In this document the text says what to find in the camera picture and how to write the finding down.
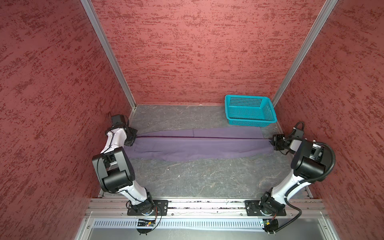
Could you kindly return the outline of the teal plastic basket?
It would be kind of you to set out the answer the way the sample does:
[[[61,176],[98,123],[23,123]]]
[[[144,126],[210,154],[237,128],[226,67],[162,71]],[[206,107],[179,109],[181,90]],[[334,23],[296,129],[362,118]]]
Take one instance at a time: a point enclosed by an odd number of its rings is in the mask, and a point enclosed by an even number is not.
[[[226,95],[225,113],[229,124],[234,126],[267,127],[277,122],[268,97]]]

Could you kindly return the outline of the purple trousers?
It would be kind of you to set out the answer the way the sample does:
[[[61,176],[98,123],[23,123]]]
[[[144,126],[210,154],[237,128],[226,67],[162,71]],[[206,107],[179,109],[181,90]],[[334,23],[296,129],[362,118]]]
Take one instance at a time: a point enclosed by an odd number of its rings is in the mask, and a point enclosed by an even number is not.
[[[168,162],[246,158],[274,151],[260,128],[242,126],[145,133],[124,149],[130,159]]]

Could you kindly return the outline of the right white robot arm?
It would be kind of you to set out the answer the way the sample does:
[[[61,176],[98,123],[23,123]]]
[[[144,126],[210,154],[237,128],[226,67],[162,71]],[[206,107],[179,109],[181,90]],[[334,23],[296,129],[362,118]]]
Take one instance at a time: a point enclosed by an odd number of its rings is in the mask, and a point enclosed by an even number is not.
[[[334,151],[325,143],[285,137],[283,134],[274,135],[271,143],[274,150],[287,150],[287,154],[293,154],[293,159],[289,175],[262,196],[258,213],[263,216],[282,215],[299,190],[323,181],[336,163]]]

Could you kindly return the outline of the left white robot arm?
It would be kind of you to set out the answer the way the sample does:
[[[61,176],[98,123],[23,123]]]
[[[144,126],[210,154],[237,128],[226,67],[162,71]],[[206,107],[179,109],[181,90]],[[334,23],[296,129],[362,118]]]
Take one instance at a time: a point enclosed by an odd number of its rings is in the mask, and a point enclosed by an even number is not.
[[[131,147],[135,142],[137,132],[130,127],[108,129],[106,145],[100,154],[93,156],[92,164],[103,192],[123,195],[134,213],[149,216],[157,207],[149,191],[137,183],[125,151],[125,147]]]

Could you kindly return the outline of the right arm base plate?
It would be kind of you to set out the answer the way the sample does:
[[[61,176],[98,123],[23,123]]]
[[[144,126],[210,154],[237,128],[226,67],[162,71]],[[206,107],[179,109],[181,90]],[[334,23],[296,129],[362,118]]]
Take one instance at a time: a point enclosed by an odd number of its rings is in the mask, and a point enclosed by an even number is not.
[[[285,205],[275,200],[246,200],[245,209],[247,216],[285,217],[287,215]]]

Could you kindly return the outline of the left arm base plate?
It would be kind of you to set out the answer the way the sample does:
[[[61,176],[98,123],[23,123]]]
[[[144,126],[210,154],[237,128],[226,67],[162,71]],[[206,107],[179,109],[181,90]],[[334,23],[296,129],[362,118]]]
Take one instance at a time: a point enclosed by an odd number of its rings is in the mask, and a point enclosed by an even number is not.
[[[156,217],[166,216],[168,212],[168,200],[153,200],[151,203],[145,202],[139,205],[129,205],[128,216]]]

